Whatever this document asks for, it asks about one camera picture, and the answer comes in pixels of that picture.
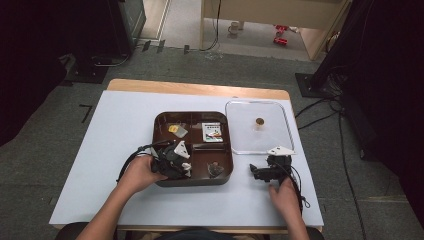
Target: wooden table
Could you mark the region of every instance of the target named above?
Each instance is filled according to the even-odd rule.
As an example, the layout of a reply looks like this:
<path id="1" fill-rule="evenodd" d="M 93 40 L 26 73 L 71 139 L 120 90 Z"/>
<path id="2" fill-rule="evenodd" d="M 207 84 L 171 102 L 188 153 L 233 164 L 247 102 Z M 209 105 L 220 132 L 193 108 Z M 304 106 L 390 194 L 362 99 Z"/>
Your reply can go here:
<path id="1" fill-rule="evenodd" d="M 170 96 L 175 103 L 171 103 L 167 99 Z M 179 107 L 181 103 L 190 103 L 191 106 L 187 109 L 193 109 L 193 111 L 204 109 L 204 104 L 207 103 L 210 104 L 211 109 L 225 112 L 225 103 L 234 99 L 233 97 L 275 99 L 276 102 L 283 104 L 285 109 L 291 108 L 290 102 L 287 101 L 289 95 L 284 90 L 144 80 L 112 80 L 99 101 L 52 214 L 50 224 L 56 228 L 62 228 L 71 222 L 89 221 L 94 216 L 116 184 L 115 175 L 118 174 L 123 164 L 121 161 L 128 157 L 127 155 L 133 151 L 133 147 L 151 141 L 151 136 L 148 134 L 151 131 L 150 122 L 154 120 L 157 113 L 169 109 L 181 111 L 181 109 L 185 109 L 185 107 Z M 291 129 L 296 128 L 294 117 L 288 118 Z M 292 131 L 292 136 L 296 149 L 296 155 L 292 157 L 293 164 L 302 176 L 303 195 L 307 196 L 311 204 L 310 209 L 304 210 L 303 216 L 305 222 L 309 222 L 309 226 L 321 229 L 322 216 L 298 132 Z M 210 230 L 223 233 L 286 234 L 287 229 L 283 225 L 284 222 L 281 222 L 281 216 L 276 213 L 268 199 L 265 183 L 254 180 L 251 173 L 245 171 L 249 168 L 249 163 L 265 166 L 264 156 L 233 154 L 235 165 L 232 176 L 222 186 L 182 189 L 150 186 L 145 191 L 134 195 L 127 203 L 118 222 L 118 229 L 162 232 L 181 230 L 184 226 L 189 225 L 202 225 L 199 220 L 207 218 L 211 213 L 209 209 L 204 208 L 204 204 L 208 207 L 218 204 L 217 206 L 220 208 L 224 206 L 221 209 L 223 215 L 215 216 L 206 222 L 200 221 L 205 222 Z M 94 166 L 101 166 L 101 168 L 93 171 Z M 225 197 L 223 199 L 211 198 L 213 196 Z M 187 217 L 181 217 L 184 215 L 181 204 L 191 206 L 194 216 L 190 214 Z M 168 213 L 173 213 L 174 218 L 169 218 Z M 245 219 L 244 215 L 246 214 L 251 216 L 250 220 Z M 234 219 L 233 215 L 244 216 L 244 220 L 240 222 L 240 220 Z"/>
<path id="2" fill-rule="evenodd" d="M 200 46 L 203 44 L 203 19 L 217 17 L 220 0 L 202 0 Z M 315 60 L 327 39 L 339 31 L 351 0 L 225 0 L 220 19 L 294 26 L 309 58 Z"/>

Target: clear plastic tray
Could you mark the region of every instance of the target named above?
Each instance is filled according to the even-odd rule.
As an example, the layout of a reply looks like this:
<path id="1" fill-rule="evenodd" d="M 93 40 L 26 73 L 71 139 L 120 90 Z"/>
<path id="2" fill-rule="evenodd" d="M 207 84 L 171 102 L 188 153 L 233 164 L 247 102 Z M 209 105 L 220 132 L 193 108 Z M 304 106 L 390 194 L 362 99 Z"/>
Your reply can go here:
<path id="1" fill-rule="evenodd" d="M 225 106 L 235 154 L 268 154 L 278 146 L 294 150 L 284 107 L 277 102 L 230 101 Z"/>

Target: person's arm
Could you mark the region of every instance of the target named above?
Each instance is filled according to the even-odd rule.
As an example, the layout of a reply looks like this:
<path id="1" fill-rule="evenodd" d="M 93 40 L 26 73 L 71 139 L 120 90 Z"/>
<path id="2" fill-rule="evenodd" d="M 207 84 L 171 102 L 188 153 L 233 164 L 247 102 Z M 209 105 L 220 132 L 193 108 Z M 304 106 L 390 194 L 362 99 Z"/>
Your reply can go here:
<path id="1" fill-rule="evenodd" d="M 280 185 L 278 192 L 269 186 L 271 201 L 287 223 L 290 240 L 308 240 L 305 222 L 299 209 L 299 202 L 290 178 L 286 178 Z"/>
<path id="2" fill-rule="evenodd" d="M 90 223 L 78 236 L 78 240 L 112 239 L 113 233 L 127 201 L 134 193 L 150 184 L 166 179 L 159 173 L 152 173 L 150 156 L 136 157 L 127 168 L 118 185 Z"/>

